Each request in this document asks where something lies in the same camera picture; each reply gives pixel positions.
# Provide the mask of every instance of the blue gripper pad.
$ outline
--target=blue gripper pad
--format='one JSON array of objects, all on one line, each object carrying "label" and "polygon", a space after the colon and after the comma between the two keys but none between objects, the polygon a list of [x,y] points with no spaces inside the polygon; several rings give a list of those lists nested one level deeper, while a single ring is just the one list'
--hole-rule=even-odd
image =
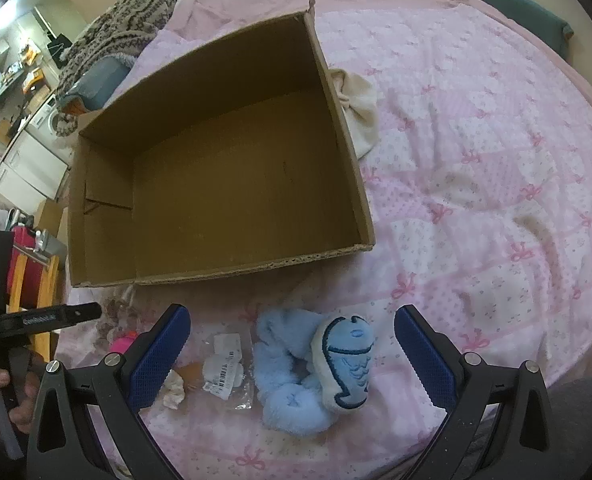
[{"label": "blue gripper pad", "polygon": [[172,304],[154,327],[140,334],[125,352],[123,384],[134,412],[154,403],[190,331],[189,311]]},{"label": "blue gripper pad", "polygon": [[[445,362],[435,343],[443,346],[446,352],[455,351],[449,357],[460,357],[460,352],[443,334],[434,332],[412,305],[402,306],[396,311],[394,317],[394,334],[400,347],[405,352],[407,359],[413,367],[416,375],[423,384],[431,403],[438,408],[451,411],[457,402],[457,378],[453,367]],[[444,348],[443,341],[436,341],[438,336],[447,339],[452,348]]]}]

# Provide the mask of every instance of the white tag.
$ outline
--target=white tag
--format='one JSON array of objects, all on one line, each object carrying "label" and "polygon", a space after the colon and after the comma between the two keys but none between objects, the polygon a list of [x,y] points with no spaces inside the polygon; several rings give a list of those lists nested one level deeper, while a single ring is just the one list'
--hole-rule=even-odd
[{"label": "white tag", "polygon": [[229,357],[236,363],[243,357],[240,334],[218,334],[214,336],[214,353]]},{"label": "white tag", "polygon": [[238,363],[232,358],[222,355],[208,357],[202,365],[202,375],[205,380],[202,389],[222,400],[227,400],[234,387],[237,367]]}]

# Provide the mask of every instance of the metal screw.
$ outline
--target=metal screw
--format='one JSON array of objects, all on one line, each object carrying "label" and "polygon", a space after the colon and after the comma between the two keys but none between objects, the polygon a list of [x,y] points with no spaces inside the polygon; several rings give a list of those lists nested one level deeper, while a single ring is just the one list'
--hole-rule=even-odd
[{"label": "metal screw", "polygon": [[467,352],[465,354],[465,362],[472,366],[478,366],[483,360],[476,352]]},{"label": "metal screw", "polygon": [[532,374],[535,374],[538,372],[538,370],[540,370],[540,368],[538,368],[538,364],[534,361],[525,361],[525,368],[527,368],[527,370],[529,370]]},{"label": "metal screw", "polygon": [[119,362],[120,362],[120,354],[116,354],[115,352],[113,354],[107,355],[104,359],[104,363],[107,366],[115,366]]},{"label": "metal screw", "polygon": [[47,363],[47,373],[48,374],[55,374],[58,371],[58,368],[60,368],[60,361],[49,361]]}]

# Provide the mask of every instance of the kitchen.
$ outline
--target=kitchen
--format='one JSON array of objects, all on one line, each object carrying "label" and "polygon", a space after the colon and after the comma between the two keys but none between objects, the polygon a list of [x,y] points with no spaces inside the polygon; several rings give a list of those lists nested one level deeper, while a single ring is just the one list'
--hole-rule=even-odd
[{"label": "kitchen", "polygon": [[70,0],[0,8],[0,208],[34,214],[66,186],[73,149],[55,134],[62,51],[86,27]]}]

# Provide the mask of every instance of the washing machine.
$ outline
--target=washing machine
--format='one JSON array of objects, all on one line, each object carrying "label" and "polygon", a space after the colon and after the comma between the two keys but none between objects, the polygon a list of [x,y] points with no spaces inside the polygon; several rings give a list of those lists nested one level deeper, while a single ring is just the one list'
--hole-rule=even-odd
[{"label": "washing machine", "polygon": [[38,140],[51,153],[71,167],[74,161],[74,149],[67,145],[67,140],[56,135],[56,97],[51,95],[38,109],[26,126],[26,131]]}]

